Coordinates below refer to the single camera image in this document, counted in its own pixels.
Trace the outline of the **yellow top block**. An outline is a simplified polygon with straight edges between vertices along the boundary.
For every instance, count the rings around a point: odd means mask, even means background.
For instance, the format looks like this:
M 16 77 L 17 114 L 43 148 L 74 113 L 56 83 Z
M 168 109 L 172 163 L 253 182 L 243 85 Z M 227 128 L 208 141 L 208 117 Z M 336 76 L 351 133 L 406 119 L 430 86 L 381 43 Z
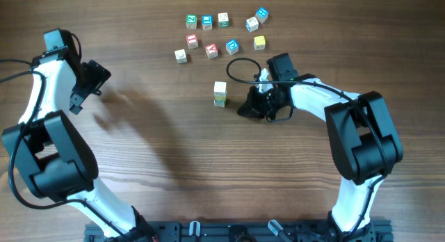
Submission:
M 254 37 L 254 49 L 255 50 L 263 50 L 266 46 L 266 40 L 263 35 Z

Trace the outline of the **yellow sided picture block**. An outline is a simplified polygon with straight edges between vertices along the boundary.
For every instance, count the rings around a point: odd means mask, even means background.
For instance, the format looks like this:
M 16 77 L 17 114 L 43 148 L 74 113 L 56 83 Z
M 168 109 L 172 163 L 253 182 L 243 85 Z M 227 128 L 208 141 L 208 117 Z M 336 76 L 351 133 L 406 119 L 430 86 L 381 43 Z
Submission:
M 225 102 L 227 100 L 226 96 L 222 96 L 222 95 L 215 95 L 214 97 L 215 101 L 222 101 Z

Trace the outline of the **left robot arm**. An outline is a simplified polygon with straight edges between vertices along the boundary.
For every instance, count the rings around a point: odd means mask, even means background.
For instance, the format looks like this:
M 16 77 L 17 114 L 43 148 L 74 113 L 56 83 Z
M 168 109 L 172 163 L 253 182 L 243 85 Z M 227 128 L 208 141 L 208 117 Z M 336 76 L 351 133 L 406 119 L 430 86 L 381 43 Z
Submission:
M 95 155 L 68 118 L 88 96 L 101 95 L 111 73 L 94 60 L 83 62 L 80 41 L 68 30 L 47 31 L 44 41 L 47 50 L 28 63 L 28 106 L 1 137 L 13 195 L 30 209 L 79 210 L 102 231 L 86 241 L 158 241 L 143 216 L 99 178 Z

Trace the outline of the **blue D block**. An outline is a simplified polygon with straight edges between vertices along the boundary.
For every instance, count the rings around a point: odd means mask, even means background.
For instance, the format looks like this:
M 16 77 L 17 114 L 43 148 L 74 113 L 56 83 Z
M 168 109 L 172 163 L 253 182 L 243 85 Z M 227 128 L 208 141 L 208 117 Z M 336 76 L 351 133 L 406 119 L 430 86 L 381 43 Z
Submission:
M 232 39 L 226 43 L 226 50 L 229 55 L 234 55 L 239 51 L 239 44 L 235 39 Z

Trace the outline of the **red A block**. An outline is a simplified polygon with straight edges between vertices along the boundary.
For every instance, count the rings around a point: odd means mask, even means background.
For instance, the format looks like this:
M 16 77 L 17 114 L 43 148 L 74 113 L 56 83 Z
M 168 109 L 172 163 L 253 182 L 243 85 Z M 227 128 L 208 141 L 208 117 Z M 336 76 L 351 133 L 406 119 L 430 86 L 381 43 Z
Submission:
M 216 58 L 218 56 L 218 48 L 214 43 L 207 45 L 205 47 L 205 51 L 209 59 Z

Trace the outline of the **white block blue side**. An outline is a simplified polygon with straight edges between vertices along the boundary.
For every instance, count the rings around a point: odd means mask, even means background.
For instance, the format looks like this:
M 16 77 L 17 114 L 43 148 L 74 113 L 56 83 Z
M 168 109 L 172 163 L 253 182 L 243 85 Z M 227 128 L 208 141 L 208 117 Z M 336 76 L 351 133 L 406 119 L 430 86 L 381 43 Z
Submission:
M 246 19 L 246 29 L 251 33 L 259 28 L 259 22 L 256 17 Z

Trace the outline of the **blue block far right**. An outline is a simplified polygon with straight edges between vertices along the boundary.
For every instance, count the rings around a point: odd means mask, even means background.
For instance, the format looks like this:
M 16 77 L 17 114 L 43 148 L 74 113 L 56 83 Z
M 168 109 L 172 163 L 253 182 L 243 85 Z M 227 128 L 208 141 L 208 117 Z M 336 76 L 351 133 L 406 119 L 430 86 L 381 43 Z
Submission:
M 260 24 L 263 24 L 268 19 L 268 16 L 269 12 L 264 7 L 260 7 L 255 13 L 255 17 Z

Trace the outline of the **plain block red side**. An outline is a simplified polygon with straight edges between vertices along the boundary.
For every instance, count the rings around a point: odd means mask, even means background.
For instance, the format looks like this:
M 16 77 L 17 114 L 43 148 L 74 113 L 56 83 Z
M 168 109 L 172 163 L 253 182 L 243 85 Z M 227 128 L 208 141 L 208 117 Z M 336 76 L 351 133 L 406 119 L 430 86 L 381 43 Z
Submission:
M 188 62 L 188 58 L 184 49 L 175 50 L 175 58 L 178 64 Z

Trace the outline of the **plain block green side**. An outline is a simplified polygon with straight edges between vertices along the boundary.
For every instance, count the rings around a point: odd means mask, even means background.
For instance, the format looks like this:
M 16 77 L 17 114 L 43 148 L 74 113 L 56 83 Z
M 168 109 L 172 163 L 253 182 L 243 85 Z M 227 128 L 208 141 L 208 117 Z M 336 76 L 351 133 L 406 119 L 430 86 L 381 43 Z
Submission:
M 218 24 L 220 28 L 226 28 L 229 26 L 228 13 L 218 13 Z

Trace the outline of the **red top block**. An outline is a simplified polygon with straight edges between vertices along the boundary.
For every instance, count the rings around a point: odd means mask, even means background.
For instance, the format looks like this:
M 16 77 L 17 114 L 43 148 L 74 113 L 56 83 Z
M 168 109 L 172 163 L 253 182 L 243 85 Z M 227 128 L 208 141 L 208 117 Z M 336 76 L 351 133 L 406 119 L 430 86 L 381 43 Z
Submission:
M 189 49 L 195 49 L 199 47 L 199 41 L 195 34 L 187 35 L 186 42 Z

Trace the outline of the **blue top block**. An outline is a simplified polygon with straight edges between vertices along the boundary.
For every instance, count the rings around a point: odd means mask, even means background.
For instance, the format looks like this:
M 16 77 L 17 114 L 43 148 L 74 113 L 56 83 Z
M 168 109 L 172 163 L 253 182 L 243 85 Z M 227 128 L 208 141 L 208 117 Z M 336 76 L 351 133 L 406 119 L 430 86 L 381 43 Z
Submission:
M 213 28 L 213 17 L 211 15 L 202 16 L 202 29 L 211 30 Z

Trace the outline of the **green N block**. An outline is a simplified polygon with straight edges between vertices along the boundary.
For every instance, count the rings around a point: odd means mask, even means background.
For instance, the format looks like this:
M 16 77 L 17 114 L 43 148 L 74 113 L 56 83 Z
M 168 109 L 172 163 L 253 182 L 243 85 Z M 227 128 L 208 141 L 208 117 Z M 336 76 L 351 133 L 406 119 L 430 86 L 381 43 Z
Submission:
M 186 15 L 186 28 L 196 29 L 197 28 L 197 15 L 187 14 Z

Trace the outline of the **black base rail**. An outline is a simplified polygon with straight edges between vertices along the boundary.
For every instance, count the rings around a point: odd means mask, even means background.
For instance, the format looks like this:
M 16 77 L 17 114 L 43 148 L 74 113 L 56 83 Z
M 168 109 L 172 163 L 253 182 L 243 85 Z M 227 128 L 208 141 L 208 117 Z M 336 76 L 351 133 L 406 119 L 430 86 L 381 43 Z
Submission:
M 268 228 L 267 223 L 180 223 L 150 222 L 149 225 L 156 232 L 154 241 L 285 241 L 283 236 L 275 235 Z M 301 220 L 298 222 L 280 222 L 288 241 L 327 241 L 326 220 Z M 390 220 L 372 220 L 366 234 L 356 236 L 351 241 L 394 241 Z M 102 229 L 97 225 L 86 225 L 83 241 L 124 241 L 106 238 Z

